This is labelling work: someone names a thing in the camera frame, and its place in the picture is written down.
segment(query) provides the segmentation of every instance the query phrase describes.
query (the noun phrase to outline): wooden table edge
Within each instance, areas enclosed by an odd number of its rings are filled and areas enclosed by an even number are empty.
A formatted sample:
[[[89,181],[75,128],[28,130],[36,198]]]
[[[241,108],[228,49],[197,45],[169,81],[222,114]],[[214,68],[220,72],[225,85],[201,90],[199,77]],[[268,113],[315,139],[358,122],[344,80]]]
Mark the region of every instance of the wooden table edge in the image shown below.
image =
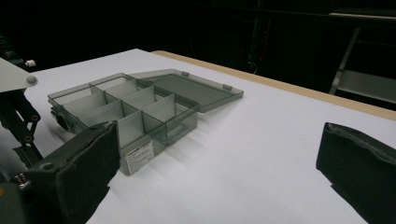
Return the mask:
[[[320,92],[320,91],[313,91],[313,90],[309,90],[307,88],[303,88],[303,87],[299,87],[299,86],[295,86],[295,85],[291,85],[289,83],[285,83],[285,82],[281,82],[281,81],[277,81],[271,78],[267,78],[267,77],[260,77],[257,75],[253,75],[250,73],[246,73],[246,72],[242,72],[242,71],[238,71],[232,68],[228,68],[228,67],[224,67],[221,65],[217,65],[214,63],[207,63],[204,61],[200,61],[200,60],[196,60],[193,58],[189,58],[186,56],[182,56],[182,55],[178,55],[175,53],[171,53],[168,51],[164,51],[164,50],[154,50],[152,51],[152,53],[157,54],[157,55],[161,55],[163,57],[167,57],[167,58],[171,58],[171,59],[175,59],[184,63],[191,63],[194,65],[198,65],[204,68],[208,68],[214,71],[218,71],[221,73],[225,73],[231,76],[235,76],[235,77],[240,77],[246,80],[250,80],[250,81],[254,81],[257,83],[261,83],[263,85],[267,85],[267,86],[271,86],[271,87],[275,87],[284,91],[291,91],[297,94],[301,94],[307,97],[311,97],[320,101],[324,101],[324,102],[328,102],[334,105],[340,105],[346,108],[350,108],[350,109],[354,109],[363,113],[367,113],[367,114],[371,114],[371,115],[375,115],[384,119],[391,119],[391,120],[396,120],[396,111],[393,110],[389,110],[386,108],[382,108],[379,106],[375,106],[375,105],[367,105],[361,102],[357,102],[357,101],[353,101],[353,100],[349,100],[346,98],[342,98],[339,96],[335,96],[335,95],[331,95],[329,93],[324,93],[324,92]]]

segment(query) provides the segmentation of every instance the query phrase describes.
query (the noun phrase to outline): white tabletop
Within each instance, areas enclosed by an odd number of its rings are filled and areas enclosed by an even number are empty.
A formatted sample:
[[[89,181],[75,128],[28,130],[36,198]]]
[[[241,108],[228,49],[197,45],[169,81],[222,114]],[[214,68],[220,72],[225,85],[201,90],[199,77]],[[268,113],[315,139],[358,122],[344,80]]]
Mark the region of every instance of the white tabletop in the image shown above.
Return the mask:
[[[174,68],[234,86],[244,97],[204,114],[198,127],[136,173],[118,172],[88,223],[365,223],[316,169],[325,122],[396,147],[396,121],[283,91],[140,49],[33,73],[25,93],[42,116],[35,144],[43,156],[68,141],[50,115],[48,95],[116,73]],[[0,132],[0,165],[24,170]]]

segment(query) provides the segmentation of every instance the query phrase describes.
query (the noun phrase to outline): bolt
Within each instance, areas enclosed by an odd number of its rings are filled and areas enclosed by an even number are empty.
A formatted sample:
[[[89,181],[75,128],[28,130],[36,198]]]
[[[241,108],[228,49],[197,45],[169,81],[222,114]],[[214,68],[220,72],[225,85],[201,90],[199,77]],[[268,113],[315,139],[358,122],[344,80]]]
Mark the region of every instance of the bolt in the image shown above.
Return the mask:
[[[24,140],[26,143],[30,143],[32,142],[33,138],[31,136],[26,136]]]
[[[34,76],[29,76],[26,78],[26,81],[27,83],[34,85],[37,83],[37,78]]]
[[[9,180],[9,182],[18,184],[20,186],[20,189],[25,189],[30,185],[31,180],[26,173],[20,173],[20,174],[14,175]]]

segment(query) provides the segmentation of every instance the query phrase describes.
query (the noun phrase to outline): box lid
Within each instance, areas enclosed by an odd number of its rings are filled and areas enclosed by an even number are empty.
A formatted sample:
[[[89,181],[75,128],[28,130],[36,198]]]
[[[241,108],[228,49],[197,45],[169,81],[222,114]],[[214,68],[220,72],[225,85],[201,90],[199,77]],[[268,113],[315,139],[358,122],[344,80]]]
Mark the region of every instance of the box lid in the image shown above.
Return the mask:
[[[188,72],[176,69],[135,73],[129,76],[146,80],[155,86],[197,102],[201,113],[242,98],[244,94],[243,91],[233,86],[194,76]]]

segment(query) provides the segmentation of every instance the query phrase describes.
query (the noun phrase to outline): transparent plastic box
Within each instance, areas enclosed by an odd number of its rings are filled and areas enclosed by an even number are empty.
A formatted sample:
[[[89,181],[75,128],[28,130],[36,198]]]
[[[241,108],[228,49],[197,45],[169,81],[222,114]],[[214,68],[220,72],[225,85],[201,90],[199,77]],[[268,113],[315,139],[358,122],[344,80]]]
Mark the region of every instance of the transparent plastic box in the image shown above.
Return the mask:
[[[198,112],[243,92],[175,69],[118,73],[49,95],[51,114],[71,133],[116,120],[120,170],[131,175],[197,127]]]

